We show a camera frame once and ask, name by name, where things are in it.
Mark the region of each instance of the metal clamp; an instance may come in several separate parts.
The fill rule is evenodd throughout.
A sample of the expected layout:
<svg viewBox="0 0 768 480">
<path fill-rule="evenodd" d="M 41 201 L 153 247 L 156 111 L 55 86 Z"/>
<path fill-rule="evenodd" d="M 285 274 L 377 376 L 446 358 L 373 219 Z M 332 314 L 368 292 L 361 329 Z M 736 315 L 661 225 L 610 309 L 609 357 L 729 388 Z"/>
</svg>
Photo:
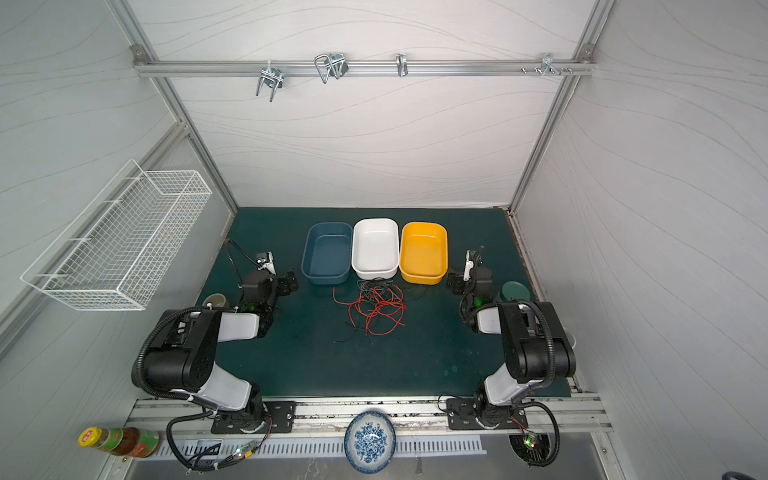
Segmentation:
<svg viewBox="0 0 768 480">
<path fill-rule="evenodd" d="M 320 54 L 315 57 L 315 68 L 317 73 L 320 74 L 320 80 L 323 83 L 328 83 L 328 79 L 333 73 L 333 77 L 339 80 L 349 70 L 349 66 L 346 64 L 346 58 L 343 53 L 329 53 Z"/>
<path fill-rule="evenodd" d="M 397 76 L 405 77 L 408 74 L 408 58 L 404 53 L 398 53 L 397 57 Z"/>
<path fill-rule="evenodd" d="M 259 77 L 259 84 L 256 87 L 256 96 L 259 96 L 259 92 L 261 92 L 262 86 L 266 85 L 272 89 L 272 92 L 270 93 L 270 101 L 274 100 L 275 92 L 277 89 L 283 87 L 283 79 L 284 76 L 282 73 L 280 73 L 280 70 L 270 66 L 262 68 L 261 76 Z"/>
<path fill-rule="evenodd" d="M 560 75 L 563 73 L 561 69 L 558 69 L 552 66 L 553 61 L 554 61 L 554 57 L 552 57 L 551 53 L 547 53 L 544 55 L 544 57 L 541 59 L 541 67 L 536 69 L 540 77 L 543 77 L 549 74 Z"/>
</svg>

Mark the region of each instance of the plastic tray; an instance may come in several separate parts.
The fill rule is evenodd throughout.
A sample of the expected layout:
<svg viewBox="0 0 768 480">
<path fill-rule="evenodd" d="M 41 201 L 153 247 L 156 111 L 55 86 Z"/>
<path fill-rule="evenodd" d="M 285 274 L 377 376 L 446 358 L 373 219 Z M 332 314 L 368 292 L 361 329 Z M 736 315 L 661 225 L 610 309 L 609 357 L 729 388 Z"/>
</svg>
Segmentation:
<svg viewBox="0 0 768 480">
<path fill-rule="evenodd" d="M 301 273 L 310 283 L 336 285 L 349 276 L 352 260 L 352 228 L 348 223 L 312 225 L 306 235 Z"/>
<path fill-rule="evenodd" d="M 355 224 L 352 268 L 363 280 L 392 278 L 400 264 L 399 230 L 389 218 L 366 218 Z"/>
<path fill-rule="evenodd" d="M 448 272 L 448 232 L 442 225 L 411 222 L 402 228 L 400 272 L 406 282 L 440 283 Z"/>
</svg>

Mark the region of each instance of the green label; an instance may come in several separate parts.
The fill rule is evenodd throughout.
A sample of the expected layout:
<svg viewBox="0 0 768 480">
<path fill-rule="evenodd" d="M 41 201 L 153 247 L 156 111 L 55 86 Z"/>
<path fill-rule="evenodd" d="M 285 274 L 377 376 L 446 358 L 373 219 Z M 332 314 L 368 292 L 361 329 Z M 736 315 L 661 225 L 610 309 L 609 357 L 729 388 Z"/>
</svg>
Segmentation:
<svg viewBox="0 0 768 480">
<path fill-rule="evenodd" d="M 109 435 L 107 441 L 98 448 L 103 452 L 111 452 L 120 445 L 120 442 L 123 440 L 123 429 L 103 429 L 101 434 Z"/>
<path fill-rule="evenodd" d="M 148 457 L 160 444 L 160 434 L 152 430 L 139 429 L 139 443 L 136 444 L 131 453 L 131 457 Z"/>
</svg>

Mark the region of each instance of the yellow tray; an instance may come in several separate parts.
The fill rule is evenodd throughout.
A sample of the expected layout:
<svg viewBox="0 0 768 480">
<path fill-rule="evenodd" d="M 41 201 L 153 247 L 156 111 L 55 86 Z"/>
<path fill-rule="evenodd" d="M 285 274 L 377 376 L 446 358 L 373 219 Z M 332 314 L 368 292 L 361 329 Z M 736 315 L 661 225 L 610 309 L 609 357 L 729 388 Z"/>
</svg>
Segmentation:
<svg viewBox="0 0 768 480">
<path fill-rule="evenodd" d="M 448 232 L 437 223 L 411 222 L 402 228 L 400 273 L 409 283 L 436 285 L 448 272 Z"/>
</svg>

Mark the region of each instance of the red rope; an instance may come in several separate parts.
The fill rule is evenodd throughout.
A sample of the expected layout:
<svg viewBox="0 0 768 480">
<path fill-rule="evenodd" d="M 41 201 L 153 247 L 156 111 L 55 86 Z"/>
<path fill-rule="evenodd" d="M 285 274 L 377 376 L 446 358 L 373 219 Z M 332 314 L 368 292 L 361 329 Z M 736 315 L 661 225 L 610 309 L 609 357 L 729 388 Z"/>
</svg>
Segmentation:
<svg viewBox="0 0 768 480">
<path fill-rule="evenodd" d="M 370 287 L 369 290 L 369 298 L 363 295 L 363 292 L 366 291 L 366 286 L 369 284 L 369 282 L 364 282 L 360 286 L 360 294 L 357 297 L 357 300 L 355 300 L 352 303 L 345 303 L 340 302 L 336 299 L 336 288 L 333 288 L 333 301 L 338 303 L 339 305 L 347 305 L 347 313 L 349 314 L 349 321 L 352 322 L 352 325 L 355 328 L 357 327 L 357 324 L 355 323 L 355 319 L 352 315 L 352 310 L 354 309 L 359 315 L 363 316 L 366 319 L 366 335 L 369 333 L 374 336 L 384 336 L 389 333 L 392 333 L 392 331 L 397 328 L 398 325 L 404 325 L 402 323 L 402 316 L 406 312 L 406 303 L 403 300 L 403 294 L 402 290 L 400 290 L 397 285 L 391 285 L 391 286 L 382 286 L 377 285 L 374 287 Z M 385 316 L 392 320 L 395 324 L 392 325 L 392 328 L 389 329 L 389 331 L 384 333 L 376 333 L 373 332 L 370 329 L 371 322 L 377 317 L 377 316 Z"/>
</svg>

